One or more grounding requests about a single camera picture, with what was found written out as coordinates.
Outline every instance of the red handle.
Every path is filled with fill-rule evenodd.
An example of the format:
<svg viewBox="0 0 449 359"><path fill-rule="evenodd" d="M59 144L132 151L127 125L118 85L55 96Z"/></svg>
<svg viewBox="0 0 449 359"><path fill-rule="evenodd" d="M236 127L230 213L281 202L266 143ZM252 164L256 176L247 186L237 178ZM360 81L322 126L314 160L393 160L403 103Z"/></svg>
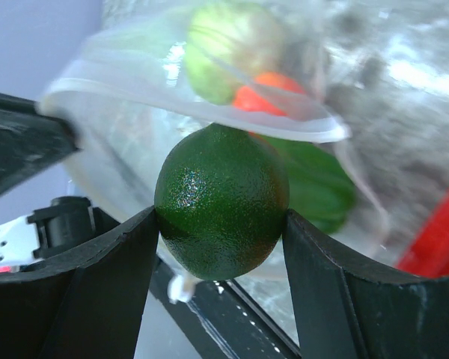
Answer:
<svg viewBox="0 0 449 359"><path fill-rule="evenodd" d="M397 267L424 277L449 275L449 193Z"/></svg>

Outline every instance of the orange vegetable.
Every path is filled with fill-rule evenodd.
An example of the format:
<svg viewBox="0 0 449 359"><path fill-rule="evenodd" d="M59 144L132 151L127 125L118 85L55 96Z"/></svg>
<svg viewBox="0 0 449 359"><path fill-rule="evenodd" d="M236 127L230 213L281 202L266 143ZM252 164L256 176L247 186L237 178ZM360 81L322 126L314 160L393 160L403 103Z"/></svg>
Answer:
<svg viewBox="0 0 449 359"><path fill-rule="evenodd" d="M305 93L305 90L298 82L280 73L262 73L254 81L258 84L273 86L289 92ZM236 92L233 106L243 111L259 111L276 116L286 116L284 111L269 103L249 86L242 86Z"/></svg>

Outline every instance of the white plastic clip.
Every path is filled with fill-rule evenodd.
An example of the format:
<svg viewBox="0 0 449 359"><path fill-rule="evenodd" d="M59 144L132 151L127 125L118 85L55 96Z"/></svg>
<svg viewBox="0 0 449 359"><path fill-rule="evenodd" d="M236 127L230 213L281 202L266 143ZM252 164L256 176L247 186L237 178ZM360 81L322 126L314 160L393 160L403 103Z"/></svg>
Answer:
<svg viewBox="0 0 449 359"><path fill-rule="evenodd" d="M38 262L33 251L40 247L37 230L27 215L0 225L0 267Z"/></svg>
<svg viewBox="0 0 449 359"><path fill-rule="evenodd" d="M196 284L200 279L190 274L176 274L168 283L168 299L170 303L176 304L178 301L188 303L195 294Z"/></svg>

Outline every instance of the plastic bag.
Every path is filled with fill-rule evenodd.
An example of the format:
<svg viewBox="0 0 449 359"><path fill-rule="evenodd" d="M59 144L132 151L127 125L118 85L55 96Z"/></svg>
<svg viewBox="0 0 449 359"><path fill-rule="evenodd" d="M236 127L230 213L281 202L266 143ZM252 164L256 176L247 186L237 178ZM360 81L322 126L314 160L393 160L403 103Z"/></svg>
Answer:
<svg viewBox="0 0 449 359"><path fill-rule="evenodd" d="M376 258L393 266L449 191L449 1L333 0L325 18L326 102L388 213Z"/></svg>
<svg viewBox="0 0 449 359"><path fill-rule="evenodd" d="M140 16L89 38L37 105L41 114L65 117L76 126L83 151L65 162L72 178L105 211L125 221L153 204L159 170L173 146L210 122L287 140L339 143L338 158L362 199L335 238L373 256L387 234L386 212L346 145L349 129L322 104L327 64L320 5L317 0L173 1L146 7ZM205 40L190 37L193 25L199 34L207 32L202 23L196 25L200 11L207 21L228 22L228 33L214 28ZM243 45L239 37L248 42ZM226 49L214 50L216 38L224 38ZM194 57L186 60L190 46ZM200 62L205 75L215 76L214 82L205 81L205 90L203 73L194 68ZM197 73L194 78L190 71ZM292 77L305 93L259 84L260 71ZM233 107L234 91L242 86L287 116ZM162 243L159 251L182 271ZM250 275L286 278L281 245Z"/></svg>

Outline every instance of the produce bag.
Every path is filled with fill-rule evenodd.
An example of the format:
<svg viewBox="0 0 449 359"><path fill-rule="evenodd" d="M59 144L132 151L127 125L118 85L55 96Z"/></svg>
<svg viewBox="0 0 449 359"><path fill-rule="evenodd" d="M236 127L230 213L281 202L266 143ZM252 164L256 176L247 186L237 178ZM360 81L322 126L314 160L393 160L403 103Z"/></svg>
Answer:
<svg viewBox="0 0 449 359"><path fill-rule="evenodd" d="M374 256L387 235L386 212L349 144L348 126L323 102L329 58L322 6L320 0L160 1L87 39L37 104L41 114L75 125L83 151L65 163L74 181L125 221L153 204L174 145L217 122L275 146L298 181L296 209ZM318 208L313 195L329 200ZM183 271L163 244L159 254ZM285 279L281 244L250 275Z"/></svg>
<svg viewBox="0 0 449 359"><path fill-rule="evenodd" d="M388 213L375 258L395 266L449 196L449 1L332 0L324 17L326 104Z"/></svg>

